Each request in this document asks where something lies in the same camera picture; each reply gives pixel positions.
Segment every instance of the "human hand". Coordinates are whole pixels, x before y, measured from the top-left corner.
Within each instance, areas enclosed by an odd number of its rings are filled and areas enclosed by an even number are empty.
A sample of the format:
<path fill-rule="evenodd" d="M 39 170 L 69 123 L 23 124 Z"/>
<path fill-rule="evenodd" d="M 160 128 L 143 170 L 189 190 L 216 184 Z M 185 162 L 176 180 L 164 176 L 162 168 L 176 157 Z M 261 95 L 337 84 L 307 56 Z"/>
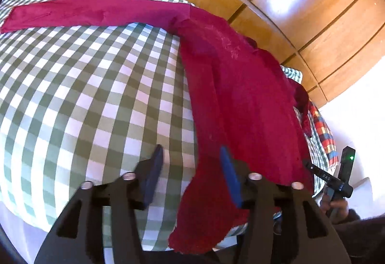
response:
<path fill-rule="evenodd" d="M 326 212 L 331 208 L 337 209 L 337 212 L 332 220 L 333 224 L 338 224 L 348 217 L 349 207 L 348 202 L 345 199 L 330 202 L 330 197 L 324 194 L 321 200 L 320 209 L 324 214 L 326 214 Z"/>

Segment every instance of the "red cloth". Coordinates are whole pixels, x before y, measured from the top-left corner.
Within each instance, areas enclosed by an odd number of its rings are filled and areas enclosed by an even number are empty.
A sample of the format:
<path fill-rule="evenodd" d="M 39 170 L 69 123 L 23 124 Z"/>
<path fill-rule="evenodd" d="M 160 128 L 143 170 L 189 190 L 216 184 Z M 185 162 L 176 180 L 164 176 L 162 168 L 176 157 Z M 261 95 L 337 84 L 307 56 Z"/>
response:
<path fill-rule="evenodd" d="M 290 85 L 291 91 L 294 96 L 294 106 L 298 109 L 299 112 L 302 113 L 302 130 L 305 132 L 307 137 L 311 137 L 311 128 L 310 128 L 310 120 L 308 115 L 308 111 L 310 110 L 310 101 L 309 94 L 305 91 L 305 89 L 298 84 L 295 80 L 291 78 L 288 79 L 288 83 Z"/>
<path fill-rule="evenodd" d="M 189 85 L 199 163 L 180 203 L 177 227 L 169 238 L 172 248 L 206 252 L 233 226 L 247 221 L 248 212 L 233 205 L 225 184 L 222 145 L 274 183 L 301 181 L 313 193 L 313 176 L 302 164 L 310 159 L 309 150 L 293 110 L 296 88 L 269 52 L 254 49 L 226 20 L 183 3 L 52 0 L 14 8 L 1 31 L 131 22 L 180 37 Z"/>

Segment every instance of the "white floor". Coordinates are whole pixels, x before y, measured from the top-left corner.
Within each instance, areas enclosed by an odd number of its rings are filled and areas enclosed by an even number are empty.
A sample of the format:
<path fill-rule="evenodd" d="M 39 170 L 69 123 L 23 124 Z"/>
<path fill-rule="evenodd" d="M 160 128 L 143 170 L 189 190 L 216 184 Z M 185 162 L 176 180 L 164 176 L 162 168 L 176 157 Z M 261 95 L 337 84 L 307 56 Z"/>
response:
<path fill-rule="evenodd" d="M 349 205 L 362 217 L 385 213 L 385 56 L 358 82 L 320 108 L 332 130 L 337 151 L 349 145 L 356 158 L 349 184 L 368 177 Z"/>

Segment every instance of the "metal screw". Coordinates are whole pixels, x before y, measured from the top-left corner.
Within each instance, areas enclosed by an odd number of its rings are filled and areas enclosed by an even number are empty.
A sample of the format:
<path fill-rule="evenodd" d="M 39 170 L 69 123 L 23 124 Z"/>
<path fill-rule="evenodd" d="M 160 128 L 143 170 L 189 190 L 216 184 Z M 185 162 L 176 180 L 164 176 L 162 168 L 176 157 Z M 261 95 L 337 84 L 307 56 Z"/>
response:
<path fill-rule="evenodd" d="M 302 190 L 305 188 L 305 186 L 301 182 L 294 182 L 291 184 L 291 187 L 296 190 Z"/>
<path fill-rule="evenodd" d="M 250 173 L 249 179 L 251 179 L 252 181 L 260 181 L 262 179 L 262 175 L 259 173 Z"/>
<path fill-rule="evenodd" d="M 136 178 L 136 175 L 135 175 L 135 173 L 133 173 L 133 172 L 128 172 L 128 173 L 124 173 L 123 174 L 123 179 L 125 180 L 125 181 L 132 181 L 132 180 L 134 180 Z"/>
<path fill-rule="evenodd" d="M 91 189 L 93 187 L 94 183 L 90 181 L 85 181 L 80 185 L 81 189 Z"/>

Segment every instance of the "green gingham bedsheet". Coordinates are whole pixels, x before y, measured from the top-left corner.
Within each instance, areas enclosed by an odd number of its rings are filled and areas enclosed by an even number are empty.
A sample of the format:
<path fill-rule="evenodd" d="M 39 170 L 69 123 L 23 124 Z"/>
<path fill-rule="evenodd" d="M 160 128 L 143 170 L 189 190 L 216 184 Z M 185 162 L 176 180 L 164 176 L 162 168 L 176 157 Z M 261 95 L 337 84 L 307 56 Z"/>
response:
<path fill-rule="evenodd" d="M 13 6 L 39 1 L 47 0 L 3 0 L 0 24 Z M 143 248 L 165 250 L 197 162 L 178 48 L 177 36 L 141 23 L 0 35 L 0 199 L 5 206 L 49 231 L 80 183 L 111 182 L 161 144 L 164 166 L 153 203 L 136 216 Z M 300 82 L 300 72 L 282 69 Z M 314 126 L 312 131 L 307 138 L 312 162 L 327 170 Z M 316 179 L 315 191 L 322 187 Z M 106 208 L 106 247 L 109 215 Z M 234 228 L 229 236 L 243 229 Z"/>

